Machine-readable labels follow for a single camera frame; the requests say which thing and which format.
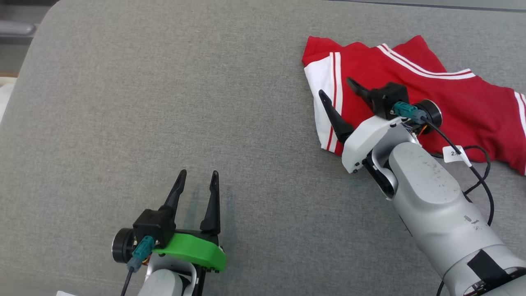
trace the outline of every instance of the red and white jersey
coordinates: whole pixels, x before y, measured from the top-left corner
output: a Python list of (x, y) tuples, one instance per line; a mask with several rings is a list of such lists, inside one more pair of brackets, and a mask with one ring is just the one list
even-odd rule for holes
[[(491, 160), (507, 162), (526, 174), (524, 95), (489, 84), (469, 69), (447, 73), (422, 37), (393, 49), (386, 44), (340, 46), (326, 38), (310, 37), (302, 61), (314, 96), (316, 129), (323, 149), (341, 155), (343, 145), (321, 105), (319, 90), (324, 90), (343, 119), (357, 128), (373, 113), (345, 79), (351, 77), (368, 89), (395, 82), (407, 87), (411, 104), (427, 98), (440, 107), (441, 130), (453, 143), (480, 145)], [(438, 133), (421, 135), (419, 141), (430, 153), (441, 153), (448, 145)], [(469, 150), (467, 155), (473, 161), (485, 161), (480, 151)]]

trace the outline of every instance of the cable connector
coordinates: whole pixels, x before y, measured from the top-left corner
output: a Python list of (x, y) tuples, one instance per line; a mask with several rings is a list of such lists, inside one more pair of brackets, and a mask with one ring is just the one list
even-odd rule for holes
[(420, 110), (416, 106), (409, 105), (408, 103), (404, 102), (396, 102), (393, 106), (392, 111), (396, 115), (412, 119), (418, 124), (424, 123), (424, 121), (421, 119), (422, 116), (427, 118), (427, 115), (424, 110)]
[(143, 240), (140, 241), (139, 245), (135, 248), (135, 250), (132, 253), (132, 258), (128, 261), (126, 264), (126, 268), (130, 270), (133, 268), (133, 272), (137, 272), (141, 265), (143, 265), (143, 261), (148, 258), (148, 256), (152, 253), (152, 251), (155, 248), (155, 241), (154, 238), (151, 236), (145, 236)]

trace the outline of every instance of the white label tag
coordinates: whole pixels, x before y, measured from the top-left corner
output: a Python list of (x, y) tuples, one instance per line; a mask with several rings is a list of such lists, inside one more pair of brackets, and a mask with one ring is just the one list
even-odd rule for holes
[(468, 159), (468, 156), (464, 152), (464, 148), (462, 146), (456, 145), (458, 150), (462, 152), (462, 154), (458, 155), (457, 152), (453, 149), (451, 146), (446, 146), (442, 148), (442, 155), (444, 155), (444, 162), (453, 162), (453, 161), (463, 161), (466, 163), (466, 165), (471, 166), (471, 162)]

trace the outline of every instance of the green plastic bracket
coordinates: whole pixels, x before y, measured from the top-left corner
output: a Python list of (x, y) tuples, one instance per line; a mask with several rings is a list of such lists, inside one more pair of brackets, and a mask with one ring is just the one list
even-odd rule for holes
[(174, 234), (166, 248), (154, 252), (219, 271), (225, 269), (227, 262), (225, 253), (214, 243), (186, 233)]

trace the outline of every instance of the exposed wiring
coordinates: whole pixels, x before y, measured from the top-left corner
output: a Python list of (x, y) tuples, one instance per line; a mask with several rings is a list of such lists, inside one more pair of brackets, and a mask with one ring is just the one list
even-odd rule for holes
[(126, 281), (124, 282), (123, 291), (120, 293), (120, 296), (124, 296), (126, 294), (126, 290), (128, 289), (128, 285), (130, 284), (130, 279), (132, 277), (133, 270), (134, 270), (134, 268), (130, 267), (130, 269), (128, 271), (128, 276), (126, 277)]
[[(449, 145), (453, 148), (453, 150), (458, 154), (458, 155), (461, 155), (462, 152), (453, 144), (453, 142), (436, 126), (434, 125), (432, 122), (429, 121), (429, 119), (427, 119), (425, 116), (422, 116), (421, 118), (430, 128), (434, 129), (437, 133), (439, 133), (443, 138), (444, 140), (446, 140), (446, 142), (449, 143)], [(482, 186), (484, 187), (484, 190), (486, 191), (486, 194), (488, 195), (488, 199), (490, 201), (490, 215), (488, 217), (488, 226), (491, 226), (491, 223), (493, 222), (493, 215), (495, 213), (495, 203), (493, 201), (493, 195), (491, 194), (491, 191), (488, 187), (488, 185), (486, 184), (485, 182), (485, 179), (486, 177), (488, 176), (489, 174), (489, 171), (490, 171), (490, 159), (489, 159), (489, 155), (488, 153), (480, 146), (477, 146), (477, 145), (474, 145), (474, 146), (467, 146), (466, 148), (468, 149), (471, 149), (471, 148), (478, 148), (480, 150), (482, 150), (484, 152), (484, 154), (486, 155), (486, 161), (488, 163), (488, 165), (486, 166), (486, 172), (484, 173), (484, 178), (479, 174), (479, 172), (477, 171), (477, 169), (475, 169), (475, 167), (473, 165), (469, 166), (469, 169), (473, 172), (473, 174), (477, 177), (477, 179), (479, 179), (479, 182), (477, 182), (477, 184), (475, 184), (474, 186), (472, 186), (471, 188), (469, 188), (467, 191), (467, 193), (471, 192), (473, 189), (475, 189), (477, 186), (479, 186), (480, 184), (482, 184)], [(440, 286), (438, 287), (438, 291), (437, 291), (437, 296), (440, 296), (440, 293), (442, 292), (442, 289), (444, 288), (444, 281), (442, 281), (440, 283)]]
[(426, 129), (427, 129), (427, 124), (422, 127), (422, 129), (420, 130), (420, 133), (418, 133), (418, 136), (423, 134)]

